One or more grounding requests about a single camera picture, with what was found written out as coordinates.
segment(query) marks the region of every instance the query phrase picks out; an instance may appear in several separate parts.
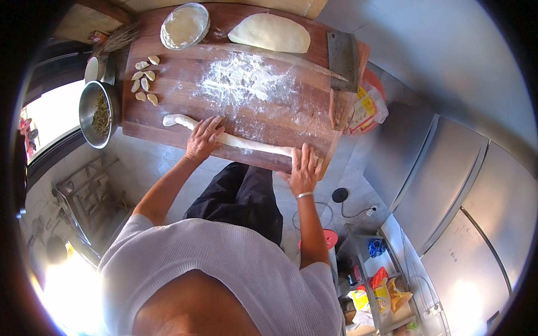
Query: dough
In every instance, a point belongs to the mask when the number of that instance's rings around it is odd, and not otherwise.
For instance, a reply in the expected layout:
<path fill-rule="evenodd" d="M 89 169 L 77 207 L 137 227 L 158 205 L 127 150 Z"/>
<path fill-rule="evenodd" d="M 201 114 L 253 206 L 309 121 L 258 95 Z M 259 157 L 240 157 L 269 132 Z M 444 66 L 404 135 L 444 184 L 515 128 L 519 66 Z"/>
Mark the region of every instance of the dough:
<path fill-rule="evenodd" d="M 150 83 L 147 81 L 146 77 L 140 80 L 140 85 L 142 85 L 144 91 L 148 92 L 150 90 Z"/>
<path fill-rule="evenodd" d="M 183 49 L 200 37 L 207 23 L 207 14 L 200 8 L 174 10 L 161 26 L 161 42 L 168 49 Z"/>
<path fill-rule="evenodd" d="M 138 89 L 140 89 L 140 80 L 135 80 L 133 86 L 131 87 L 131 92 L 135 93 Z"/>
<path fill-rule="evenodd" d="M 149 79 L 150 81 L 155 80 L 155 73 L 151 70 L 144 71 L 144 75 L 146 75 L 147 79 Z"/>
<path fill-rule="evenodd" d="M 148 56 L 147 59 L 149 59 L 154 66 L 159 65 L 159 62 L 161 61 L 157 56 Z"/>
<path fill-rule="evenodd" d="M 137 69 L 137 70 L 142 70 L 144 68 L 147 68 L 149 67 L 150 64 L 146 61 L 142 61 L 142 62 L 138 62 L 134 65 L 134 67 Z"/>
<path fill-rule="evenodd" d="M 143 92 L 138 92 L 137 94 L 134 95 L 136 99 L 138 99 L 139 101 L 143 101 L 145 102 L 146 101 L 146 94 L 143 93 Z"/>
<path fill-rule="evenodd" d="M 235 43 L 285 53 L 308 51 L 310 34 L 300 24 L 282 16 L 254 14 L 238 24 L 228 34 Z"/>
<path fill-rule="evenodd" d="M 197 121 L 185 115 L 167 115 L 162 120 L 162 124 L 164 126 L 172 126 L 175 124 L 180 124 L 190 129 L 191 131 L 194 129 L 194 126 L 196 126 L 197 123 L 198 123 Z M 230 145 L 233 147 L 252 149 L 254 151 L 262 151 L 266 153 L 280 154 L 280 155 L 289 156 L 290 158 L 292 157 L 293 147 L 280 147 L 280 146 L 262 144 L 260 142 L 243 139 L 243 138 L 236 137 L 235 135 L 231 135 L 227 133 L 222 133 L 218 137 L 217 141 L 225 145 Z"/>
<path fill-rule="evenodd" d="M 135 72 L 131 80 L 132 81 L 139 80 L 142 76 L 144 76 L 144 73 L 142 71 Z"/>
<path fill-rule="evenodd" d="M 147 94 L 147 99 L 149 99 L 150 102 L 151 102 L 154 106 L 157 106 L 157 104 L 159 104 L 159 100 L 157 99 L 157 96 L 154 95 L 154 94 Z"/>

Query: refrigerator door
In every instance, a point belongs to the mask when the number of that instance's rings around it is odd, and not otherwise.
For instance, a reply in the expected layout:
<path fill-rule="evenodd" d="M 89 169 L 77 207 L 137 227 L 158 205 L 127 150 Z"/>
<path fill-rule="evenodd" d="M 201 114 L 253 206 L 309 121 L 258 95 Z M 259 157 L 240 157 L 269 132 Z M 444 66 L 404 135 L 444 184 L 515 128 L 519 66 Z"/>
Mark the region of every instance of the refrigerator door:
<path fill-rule="evenodd" d="M 463 208 L 489 239 L 515 287 L 532 242 L 538 204 L 536 179 L 494 142 Z"/>
<path fill-rule="evenodd" d="M 431 144 L 394 211 L 419 256 L 443 233 L 461 206 L 487 144 L 488 139 L 478 133 L 439 118 Z"/>
<path fill-rule="evenodd" d="M 452 335 L 484 335 L 508 301 L 508 287 L 493 253 L 458 210 L 422 257 Z"/>
<path fill-rule="evenodd" d="M 388 109 L 363 175 L 387 208 L 394 210 L 421 151 L 427 147 L 428 135 L 435 132 L 438 116 L 401 103 L 392 103 Z"/>

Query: person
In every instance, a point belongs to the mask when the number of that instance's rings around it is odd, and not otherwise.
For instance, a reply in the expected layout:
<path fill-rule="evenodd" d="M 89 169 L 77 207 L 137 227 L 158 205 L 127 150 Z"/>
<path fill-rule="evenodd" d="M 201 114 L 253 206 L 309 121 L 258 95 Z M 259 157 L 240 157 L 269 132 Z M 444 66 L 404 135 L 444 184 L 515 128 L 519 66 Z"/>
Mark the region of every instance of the person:
<path fill-rule="evenodd" d="M 343 314 L 313 191 L 321 171 L 307 145 L 294 148 L 298 269 L 280 249 L 282 215 L 270 170 L 231 163 L 183 220 L 165 217 L 191 173 L 218 146 L 220 117 L 201 120 L 187 151 L 142 198 L 98 266 L 111 334 L 337 335 Z"/>

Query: snack bag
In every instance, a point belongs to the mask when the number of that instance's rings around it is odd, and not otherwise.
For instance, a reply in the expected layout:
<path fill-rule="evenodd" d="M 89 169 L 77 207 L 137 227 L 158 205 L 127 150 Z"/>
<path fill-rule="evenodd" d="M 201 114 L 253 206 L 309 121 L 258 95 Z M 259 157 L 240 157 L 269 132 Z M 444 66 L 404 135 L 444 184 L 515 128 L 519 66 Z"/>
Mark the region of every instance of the snack bag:
<path fill-rule="evenodd" d="M 385 267 L 381 267 L 372 278 L 372 289 L 376 296 L 377 308 L 379 309 L 379 315 L 385 317 L 390 311 L 390 295 L 387 290 L 388 274 Z M 366 289 L 364 285 L 357 287 L 348 293 L 348 297 L 353 300 L 353 305 L 357 310 L 353 323 L 364 323 L 373 326 L 372 311 L 370 310 L 370 303 L 366 296 Z"/>
<path fill-rule="evenodd" d="M 388 294 L 391 297 L 391 311 L 393 313 L 396 313 L 413 296 L 411 292 L 400 292 L 394 284 L 395 280 L 396 278 L 390 279 L 387 285 Z"/>
<path fill-rule="evenodd" d="M 349 113 L 347 128 L 343 134 L 366 133 L 381 124 L 388 116 L 388 109 L 381 93 L 373 85 L 362 81 L 357 92 L 358 101 Z"/>

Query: wooden cutting board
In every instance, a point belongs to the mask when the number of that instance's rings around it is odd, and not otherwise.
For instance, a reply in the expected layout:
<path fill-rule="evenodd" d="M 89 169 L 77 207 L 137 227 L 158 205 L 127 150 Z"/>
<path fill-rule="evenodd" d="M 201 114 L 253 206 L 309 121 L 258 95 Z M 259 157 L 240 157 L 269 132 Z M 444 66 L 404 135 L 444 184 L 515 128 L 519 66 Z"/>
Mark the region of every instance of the wooden cutting board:
<path fill-rule="evenodd" d="M 300 23 L 310 33 L 312 43 L 308 53 L 299 57 L 328 67 L 328 27 L 303 17 L 255 6 L 204 5 L 211 20 L 203 41 L 206 44 L 229 43 L 228 32 L 245 17 L 272 13 Z M 162 119 L 165 115 L 181 113 L 195 120 L 221 115 L 225 117 L 226 132 L 239 137 L 277 146 L 301 147 L 304 142 L 314 145 L 316 154 L 325 159 L 323 175 L 341 136 L 330 127 L 329 77 L 289 63 L 226 51 L 204 43 L 182 51 L 169 50 L 160 41 L 160 27 L 174 8 L 140 15 L 139 38 L 131 45 L 125 70 L 123 133 L 186 148 L 190 131 L 180 125 L 164 127 Z M 161 60 L 158 66 L 145 69 L 156 74 L 155 81 L 150 82 L 150 93 L 159 98 L 158 106 L 136 100 L 130 91 L 130 79 L 137 71 L 135 64 L 147 61 L 150 55 L 157 55 Z M 250 82 L 242 82 L 242 78 L 248 78 Z M 260 82 L 265 84 L 252 88 L 254 83 Z M 291 158 L 282 155 L 231 146 L 223 146 L 213 155 L 291 172 Z"/>

